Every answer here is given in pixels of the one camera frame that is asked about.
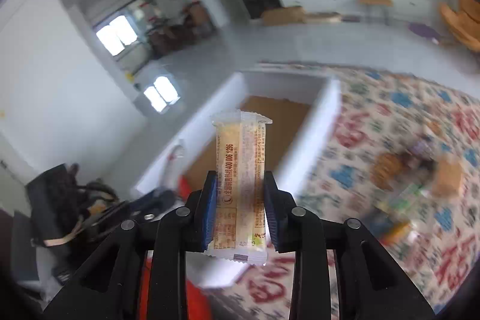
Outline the white cardboard box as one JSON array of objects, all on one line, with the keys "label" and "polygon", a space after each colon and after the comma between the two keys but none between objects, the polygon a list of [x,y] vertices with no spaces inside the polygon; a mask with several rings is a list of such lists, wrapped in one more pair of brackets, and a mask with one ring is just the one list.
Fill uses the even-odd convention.
[{"label": "white cardboard box", "polygon": [[287,71],[233,74],[185,124],[140,180],[151,190],[168,178],[183,193],[217,184],[213,238],[187,258],[188,279],[201,288],[230,286],[250,264],[267,261],[262,180],[272,171],[281,190],[298,195],[326,146],[340,108],[332,76]]}]

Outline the yellow wafer biscuit packet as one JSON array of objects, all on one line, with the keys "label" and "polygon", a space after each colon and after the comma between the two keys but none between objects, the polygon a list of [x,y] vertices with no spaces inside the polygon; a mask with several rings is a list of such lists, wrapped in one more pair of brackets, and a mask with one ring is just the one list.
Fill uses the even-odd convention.
[{"label": "yellow wafer biscuit packet", "polygon": [[263,265],[268,258],[264,210],[266,126],[270,118],[235,110],[214,115],[216,212],[207,254]]}]

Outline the cardboard box on floor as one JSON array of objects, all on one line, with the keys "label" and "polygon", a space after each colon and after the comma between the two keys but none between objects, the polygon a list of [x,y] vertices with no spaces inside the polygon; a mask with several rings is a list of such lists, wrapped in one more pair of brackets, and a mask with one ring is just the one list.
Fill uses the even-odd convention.
[{"label": "cardboard box on floor", "polygon": [[304,23],[306,11],[303,7],[282,7],[266,10],[261,15],[262,23],[265,26],[282,26],[287,24]]}]

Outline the patterned woven tablecloth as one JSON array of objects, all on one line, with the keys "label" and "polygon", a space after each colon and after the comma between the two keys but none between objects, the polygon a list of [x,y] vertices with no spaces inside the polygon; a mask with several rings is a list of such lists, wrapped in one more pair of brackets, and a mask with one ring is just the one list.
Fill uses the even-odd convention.
[{"label": "patterned woven tablecloth", "polygon": [[[453,310],[479,264],[479,99],[406,74],[319,66],[341,109],[297,202],[321,218],[359,218],[407,272],[435,313]],[[432,196],[442,157],[461,161],[460,195]],[[405,214],[377,204],[411,183],[430,194]]]}]

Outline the white tv cabinet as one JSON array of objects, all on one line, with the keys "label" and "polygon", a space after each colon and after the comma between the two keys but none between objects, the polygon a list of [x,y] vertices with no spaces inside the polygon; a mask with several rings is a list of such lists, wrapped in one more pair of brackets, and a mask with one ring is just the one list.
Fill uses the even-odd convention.
[{"label": "white tv cabinet", "polygon": [[439,19],[438,4],[431,0],[390,0],[390,6],[367,6],[362,0],[281,0],[284,7],[303,7],[308,13],[337,12],[341,15],[383,17],[392,19],[433,23]]}]

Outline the purple floor mat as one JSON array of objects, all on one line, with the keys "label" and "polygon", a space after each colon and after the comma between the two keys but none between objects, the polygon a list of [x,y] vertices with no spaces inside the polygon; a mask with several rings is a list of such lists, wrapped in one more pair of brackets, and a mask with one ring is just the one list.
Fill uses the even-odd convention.
[{"label": "purple floor mat", "polygon": [[408,25],[408,29],[417,36],[423,37],[432,42],[439,42],[442,38],[442,36],[435,29],[424,23],[410,23]]}]

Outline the black bag on floor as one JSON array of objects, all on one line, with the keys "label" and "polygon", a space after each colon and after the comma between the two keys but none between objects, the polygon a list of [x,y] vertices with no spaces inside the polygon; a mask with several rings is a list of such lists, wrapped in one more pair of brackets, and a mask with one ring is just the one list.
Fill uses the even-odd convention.
[{"label": "black bag on floor", "polygon": [[54,257],[52,274],[62,285],[108,234],[96,222],[120,203],[115,190],[99,179],[79,184],[78,171],[76,163],[61,164],[26,185],[32,244]]}]

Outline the small wooden stool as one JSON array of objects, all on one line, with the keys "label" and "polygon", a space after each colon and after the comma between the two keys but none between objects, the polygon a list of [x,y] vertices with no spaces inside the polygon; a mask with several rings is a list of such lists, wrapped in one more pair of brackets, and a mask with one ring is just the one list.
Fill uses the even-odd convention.
[{"label": "small wooden stool", "polygon": [[385,25],[391,24],[391,10],[394,7],[392,0],[356,0],[357,3],[365,8],[365,17],[369,23],[373,22],[373,10],[378,8],[383,15]]}]

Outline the packaged bread loaf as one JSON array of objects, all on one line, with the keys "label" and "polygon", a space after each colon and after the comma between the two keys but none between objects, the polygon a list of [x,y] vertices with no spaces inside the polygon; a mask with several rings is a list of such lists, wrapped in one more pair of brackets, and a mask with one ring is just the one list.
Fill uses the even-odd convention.
[{"label": "packaged bread loaf", "polygon": [[450,199],[460,195],[464,171],[458,158],[442,157],[434,172],[431,186],[432,196]]}]

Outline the green sausage snack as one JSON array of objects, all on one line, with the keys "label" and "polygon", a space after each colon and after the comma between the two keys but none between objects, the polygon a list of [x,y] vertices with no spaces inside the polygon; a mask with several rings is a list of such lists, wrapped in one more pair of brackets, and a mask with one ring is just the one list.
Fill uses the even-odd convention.
[{"label": "green sausage snack", "polygon": [[377,208],[387,214],[405,214],[416,202],[428,197],[430,189],[422,184],[411,183],[399,193],[391,194],[377,204]]}]

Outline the orange lounge chair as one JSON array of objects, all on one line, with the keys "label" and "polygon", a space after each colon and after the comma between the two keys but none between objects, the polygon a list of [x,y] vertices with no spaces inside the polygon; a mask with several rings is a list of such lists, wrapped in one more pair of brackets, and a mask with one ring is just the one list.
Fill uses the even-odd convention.
[{"label": "orange lounge chair", "polygon": [[463,46],[479,53],[479,2],[476,0],[458,0],[459,11],[454,11],[446,3],[439,4],[439,14],[449,32]]}]

